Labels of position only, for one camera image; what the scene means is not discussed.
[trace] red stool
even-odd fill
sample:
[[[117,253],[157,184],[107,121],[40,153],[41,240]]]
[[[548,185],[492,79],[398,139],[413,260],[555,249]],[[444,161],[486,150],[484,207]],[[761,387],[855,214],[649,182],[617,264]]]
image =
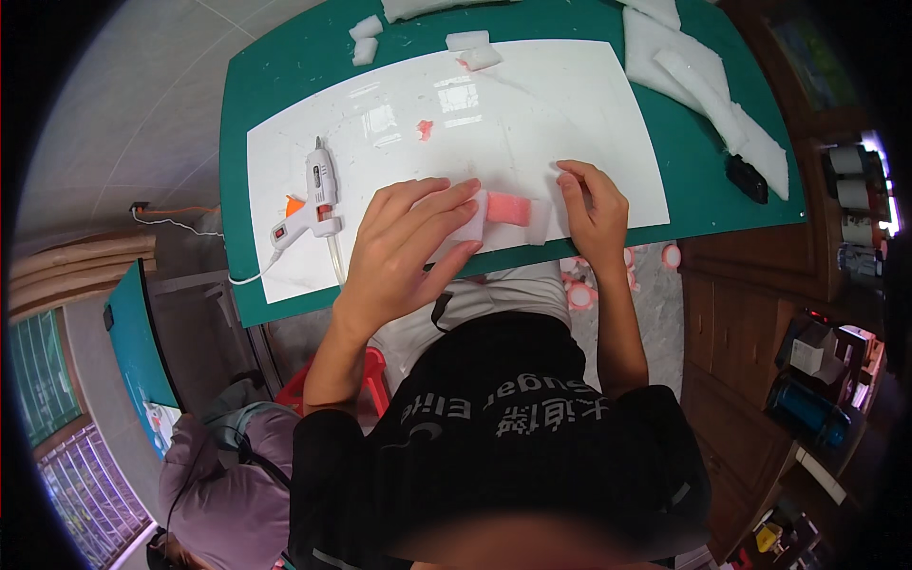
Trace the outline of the red stool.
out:
[[[285,384],[275,396],[275,403],[287,406],[293,409],[297,414],[301,414],[301,398],[304,392],[304,381],[307,378],[307,372],[310,365],[314,363],[314,357],[307,359],[304,367],[298,370],[291,380]],[[383,413],[389,408],[389,391],[387,385],[383,382],[383,370],[387,367],[387,361],[383,358],[383,353],[374,347],[368,347],[364,351],[364,381],[361,388],[367,387],[370,390],[370,396],[374,400],[374,407],[377,409],[377,416],[383,417]]]

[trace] green table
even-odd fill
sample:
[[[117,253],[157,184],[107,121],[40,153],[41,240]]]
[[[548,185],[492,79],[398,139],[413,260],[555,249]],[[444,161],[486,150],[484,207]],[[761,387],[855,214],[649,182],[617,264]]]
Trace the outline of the green table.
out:
[[[455,8],[393,25],[384,23],[370,66],[353,67],[348,29],[359,19],[381,15],[379,0],[327,0],[307,10],[232,58],[225,80],[220,145],[222,219],[228,263],[235,278],[259,271],[247,190],[247,131],[301,99],[336,83],[411,57],[441,51],[452,32],[487,29],[491,40],[589,39],[610,42],[624,62],[621,4],[611,0],[523,0]],[[790,201],[772,195],[752,202],[725,178],[726,155],[712,125],[670,98],[634,83],[665,186],[671,223],[632,229],[627,244],[802,223],[804,194],[785,124],[766,79],[738,31],[706,0],[678,0],[681,31],[714,50],[725,63],[732,100],[786,150]],[[475,255],[462,275],[476,275],[575,254],[569,240],[524,245]],[[234,288],[245,326],[329,306],[338,287],[267,304],[257,280]]]

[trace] person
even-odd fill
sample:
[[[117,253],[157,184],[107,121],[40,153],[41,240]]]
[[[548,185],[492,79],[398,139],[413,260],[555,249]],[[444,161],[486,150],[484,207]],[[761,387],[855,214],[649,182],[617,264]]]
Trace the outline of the person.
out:
[[[377,191],[295,427],[296,568],[608,568],[707,541],[697,442],[671,390],[649,385],[627,200],[592,164],[557,166],[598,286],[601,391],[583,381],[556,263],[451,283],[482,246],[465,242],[423,270],[476,211],[478,180]],[[354,414],[372,337],[406,377],[365,437]]]
[[[150,570],[269,570],[288,545],[292,437],[301,419],[268,401],[258,370],[236,376],[197,419],[174,423],[159,475],[165,528],[147,544]],[[238,450],[224,468],[219,449]]]

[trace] right hand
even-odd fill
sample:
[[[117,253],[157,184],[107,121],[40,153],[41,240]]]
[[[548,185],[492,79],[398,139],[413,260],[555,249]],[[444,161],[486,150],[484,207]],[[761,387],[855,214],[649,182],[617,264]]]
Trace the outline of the right hand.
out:
[[[629,203],[608,175],[580,161],[558,161],[564,171],[557,177],[567,207],[570,238],[589,262],[596,276],[607,271],[625,271],[624,241],[627,239]],[[586,208],[583,193],[592,195]]]
[[[443,241],[478,211],[478,179],[454,186],[446,178],[405,181],[378,190],[351,254],[348,279],[333,319],[348,337],[366,342],[381,326],[434,301],[482,242],[454,245],[423,271]]]

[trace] pink sponge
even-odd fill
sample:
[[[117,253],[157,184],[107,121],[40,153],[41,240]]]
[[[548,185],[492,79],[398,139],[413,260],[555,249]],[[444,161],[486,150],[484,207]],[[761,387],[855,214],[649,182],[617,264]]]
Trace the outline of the pink sponge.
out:
[[[488,192],[487,222],[510,223],[529,227],[532,219],[532,201],[522,196]]]

